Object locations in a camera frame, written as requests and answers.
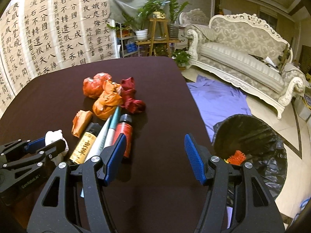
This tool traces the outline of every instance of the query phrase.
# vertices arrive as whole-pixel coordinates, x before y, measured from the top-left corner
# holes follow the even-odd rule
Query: calligraphy scroll
[[[12,0],[0,19],[0,117],[36,76],[115,58],[108,16],[108,0]]]

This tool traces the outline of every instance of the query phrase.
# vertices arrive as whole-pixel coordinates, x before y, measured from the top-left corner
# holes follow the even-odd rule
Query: purple sheet on floor
[[[197,82],[187,83],[207,133],[213,141],[214,125],[235,114],[252,115],[246,95],[231,84],[198,75]]]

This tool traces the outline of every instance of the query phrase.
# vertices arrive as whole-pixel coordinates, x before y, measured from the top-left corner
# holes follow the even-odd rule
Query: orange wrapped item
[[[93,105],[93,112],[98,118],[107,120],[110,115],[113,115],[117,106],[123,103],[119,95],[121,85],[107,80],[103,83],[103,89],[103,93]]]
[[[80,138],[91,121],[92,114],[93,113],[91,111],[80,110],[73,119],[73,128],[71,129],[71,134]]]
[[[111,81],[111,75],[107,73],[98,73],[93,79],[88,77],[83,81],[83,94],[90,98],[97,99],[103,93],[103,83],[106,80]]]
[[[246,156],[241,151],[236,151],[233,156],[227,159],[229,164],[240,166],[243,161],[246,160]]]

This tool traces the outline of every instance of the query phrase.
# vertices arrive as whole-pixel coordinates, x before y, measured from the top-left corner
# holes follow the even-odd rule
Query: white storage box
[[[301,97],[297,97],[294,106],[297,114],[305,121],[311,117],[311,110],[308,108],[306,101],[304,102]]]

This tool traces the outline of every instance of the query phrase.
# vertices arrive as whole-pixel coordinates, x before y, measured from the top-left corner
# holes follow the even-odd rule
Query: blue gripper pad
[[[45,147],[45,137],[39,138],[35,141],[30,142],[25,148],[25,152],[34,154],[39,149]]]
[[[207,182],[207,162],[210,153],[207,148],[198,145],[191,134],[185,136],[184,143],[185,151],[190,161],[194,176],[202,185],[205,185]]]
[[[113,181],[118,173],[119,165],[122,161],[125,149],[126,149],[126,136],[122,134],[122,136],[117,139],[115,146],[115,150],[113,151],[107,166],[106,166],[106,176],[104,179],[105,186],[108,186],[111,181]]]

